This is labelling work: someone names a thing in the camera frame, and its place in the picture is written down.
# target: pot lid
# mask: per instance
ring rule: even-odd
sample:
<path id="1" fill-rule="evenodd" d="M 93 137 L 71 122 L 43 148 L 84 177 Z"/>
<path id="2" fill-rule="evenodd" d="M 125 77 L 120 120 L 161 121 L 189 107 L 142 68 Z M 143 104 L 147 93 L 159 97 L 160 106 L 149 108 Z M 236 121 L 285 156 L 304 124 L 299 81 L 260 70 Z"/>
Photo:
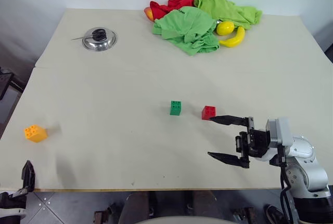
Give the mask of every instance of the pot lid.
<path id="1" fill-rule="evenodd" d="M 107 28 L 91 28 L 82 38 L 85 48 L 92 51 L 104 51 L 110 49 L 117 42 L 117 35 Z"/>

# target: white tabletop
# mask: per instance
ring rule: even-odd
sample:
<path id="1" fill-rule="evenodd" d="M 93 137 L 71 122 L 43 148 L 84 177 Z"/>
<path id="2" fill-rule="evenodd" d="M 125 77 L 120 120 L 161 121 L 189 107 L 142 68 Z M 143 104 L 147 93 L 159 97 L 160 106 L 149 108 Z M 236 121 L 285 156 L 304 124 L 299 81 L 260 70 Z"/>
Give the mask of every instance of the white tabletop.
<path id="1" fill-rule="evenodd" d="M 113 49 L 70 41 L 95 26 L 117 33 Z M 333 182 L 332 65 L 299 17 L 263 16 L 241 45 L 193 57 L 151 27 L 140 11 L 66 11 L 0 141 L 1 189 L 22 186 L 26 160 L 39 189 L 278 188 L 277 167 L 207 155 L 237 154 L 245 129 L 201 120 L 205 105 L 253 116 L 256 128 L 288 116 Z M 171 100 L 182 102 L 180 116 L 169 115 Z M 25 140 L 31 124 L 49 137 Z"/>

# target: toy fruit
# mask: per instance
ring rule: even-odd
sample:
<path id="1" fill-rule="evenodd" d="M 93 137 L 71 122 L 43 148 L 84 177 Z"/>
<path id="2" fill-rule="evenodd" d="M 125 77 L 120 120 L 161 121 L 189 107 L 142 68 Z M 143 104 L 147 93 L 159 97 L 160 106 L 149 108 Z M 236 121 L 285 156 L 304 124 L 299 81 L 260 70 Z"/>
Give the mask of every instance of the toy fruit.
<path id="1" fill-rule="evenodd" d="M 236 36 L 233 38 L 226 39 L 225 41 L 220 41 L 220 45 L 226 47 L 234 47 L 239 45 L 245 37 L 245 29 L 243 27 L 238 27 Z"/>
<path id="2" fill-rule="evenodd" d="M 233 32 L 233 30 L 235 29 L 235 25 L 233 22 L 231 21 L 223 21 L 221 23 L 219 23 L 216 27 L 216 33 L 218 35 L 228 35 L 231 34 Z"/>
<path id="3" fill-rule="evenodd" d="M 148 18 L 149 20 L 154 21 L 154 18 L 153 18 L 153 16 L 152 16 L 152 11 L 151 11 L 151 8 L 150 8 L 150 7 L 146 7 L 146 8 L 144 9 L 144 12 L 145 12 L 145 14 L 146 14 L 146 16 L 147 16 L 147 18 Z"/>

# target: green towel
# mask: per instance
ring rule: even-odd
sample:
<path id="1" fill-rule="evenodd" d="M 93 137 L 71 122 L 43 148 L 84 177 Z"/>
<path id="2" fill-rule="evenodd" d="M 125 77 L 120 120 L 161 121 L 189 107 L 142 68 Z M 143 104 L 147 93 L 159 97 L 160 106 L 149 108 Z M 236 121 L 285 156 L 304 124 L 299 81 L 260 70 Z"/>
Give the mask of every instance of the green towel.
<path id="1" fill-rule="evenodd" d="M 239 7 L 227 0 L 194 0 L 194 5 L 210 14 L 213 19 L 232 21 L 235 26 L 250 29 L 258 24 L 262 11 L 254 7 Z"/>
<path id="2" fill-rule="evenodd" d="M 177 47 L 194 55 L 197 52 L 217 50 L 219 40 L 214 36 L 216 20 L 196 7 L 173 10 L 163 18 L 155 20 L 152 33 L 161 34 Z"/>

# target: toy building block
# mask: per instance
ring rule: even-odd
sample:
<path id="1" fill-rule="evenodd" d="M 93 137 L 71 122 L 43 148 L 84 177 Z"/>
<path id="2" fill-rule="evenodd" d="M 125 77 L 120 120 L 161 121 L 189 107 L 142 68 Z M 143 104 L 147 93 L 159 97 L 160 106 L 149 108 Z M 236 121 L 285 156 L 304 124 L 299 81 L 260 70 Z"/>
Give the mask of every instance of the toy building block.
<path id="1" fill-rule="evenodd" d="M 214 106 L 205 106 L 201 112 L 202 120 L 210 120 L 211 117 L 216 116 L 216 109 Z"/>
<path id="2" fill-rule="evenodd" d="M 33 142 L 40 142 L 47 138 L 46 129 L 34 124 L 24 129 L 25 138 Z"/>
<path id="3" fill-rule="evenodd" d="M 170 115 L 179 116 L 182 110 L 182 102 L 171 101 Z"/>

